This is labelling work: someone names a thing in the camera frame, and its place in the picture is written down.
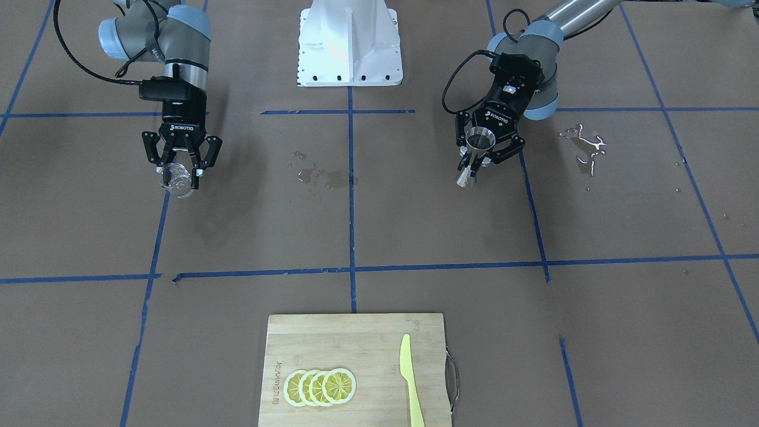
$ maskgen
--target metal handle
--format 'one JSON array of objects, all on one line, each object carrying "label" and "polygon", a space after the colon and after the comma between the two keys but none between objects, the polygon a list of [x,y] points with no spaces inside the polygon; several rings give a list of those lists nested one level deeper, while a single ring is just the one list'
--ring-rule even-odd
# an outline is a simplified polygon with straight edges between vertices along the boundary
[{"label": "metal handle", "polygon": [[569,36],[592,24],[619,3],[622,0],[565,0],[545,16],[561,28],[564,36]]},{"label": "metal handle", "polygon": [[450,365],[453,366],[453,375],[455,376],[455,384],[456,384],[456,390],[455,395],[453,397],[453,400],[451,400],[451,393],[448,391],[448,370],[446,369],[446,391],[448,391],[448,401],[451,403],[451,417],[453,417],[453,412],[456,407],[456,402],[458,402],[458,390],[459,390],[459,382],[458,382],[458,365],[456,365],[456,361],[453,359],[453,356],[451,356],[451,352],[449,351],[448,346],[446,346],[446,364],[450,362]]}]

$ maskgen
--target robotiq logo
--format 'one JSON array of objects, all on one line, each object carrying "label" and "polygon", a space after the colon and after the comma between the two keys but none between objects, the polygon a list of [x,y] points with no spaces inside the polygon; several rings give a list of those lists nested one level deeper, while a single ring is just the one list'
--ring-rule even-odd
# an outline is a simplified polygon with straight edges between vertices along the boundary
[{"label": "robotiq logo", "polygon": [[490,111],[488,111],[488,112],[485,113],[485,117],[486,118],[487,117],[492,117],[495,120],[498,120],[499,122],[503,122],[504,124],[508,124],[509,123],[509,120],[507,118],[501,117],[500,115],[497,115],[497,114],[492,114]]}]

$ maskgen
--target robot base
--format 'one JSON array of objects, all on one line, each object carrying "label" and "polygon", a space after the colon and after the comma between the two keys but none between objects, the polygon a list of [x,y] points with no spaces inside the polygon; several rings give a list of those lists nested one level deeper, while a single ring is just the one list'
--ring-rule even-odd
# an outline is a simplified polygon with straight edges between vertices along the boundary
[{"label": "robot base", "polygon": [[314,0],[301,12],[298,42],[299,86],[403,81],[398,14],[384,0]]}]

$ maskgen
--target knife handle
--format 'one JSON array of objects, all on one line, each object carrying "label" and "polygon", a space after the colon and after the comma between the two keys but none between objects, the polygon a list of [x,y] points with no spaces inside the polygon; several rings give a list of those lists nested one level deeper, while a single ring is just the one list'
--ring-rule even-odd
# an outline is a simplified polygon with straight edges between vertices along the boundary
[{"label": "knife handle", "polygon": [[408,382],[408,405],[411,407],[411,427],[424,427],[422,407],[419,404],[419,396],[417,396],[417,385],[411,381]]}]

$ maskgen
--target lemon slice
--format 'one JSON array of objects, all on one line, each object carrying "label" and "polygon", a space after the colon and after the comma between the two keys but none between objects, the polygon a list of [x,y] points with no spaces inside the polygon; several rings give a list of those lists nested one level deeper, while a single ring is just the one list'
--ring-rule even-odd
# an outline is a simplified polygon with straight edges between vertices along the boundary
[{"label": "lemon slice", "polygon": [[322,393],[335,405],[348,402],[356,393],[356,377],[347,369],[333,369],[324,378]]},{"label": "lemon slice", "polygon": [[298,393],[298,384],[305,373],[305,369],[298,369],[288,375],[287,379],[285,379],[285,400],[287,400],[287,403],[290,403],[292,406],[306,406],[301,399],[301,395]]},{"label": "lemon slice", "polygon": [[311,396],[311,401],[318,406],[332,406],[334,403],[330,403],[329,400],[324,397],[324,391],[322,385],[329,371],[321,371],[311,378],[311,382],[308,384],[308,394]]},{"label": "lemon slice", "polygon": [[311,369],[310,371],[305,372],[303,376],[301,376],[301,379],[298,380],[298,396],[301,398],[301,402],[308,406],[319,406],[311,400],[311,392],[308,390],[308,386],[311,384],[311,379],[313,379],[313,376],[319,372],[321,372],[320,369]]}]

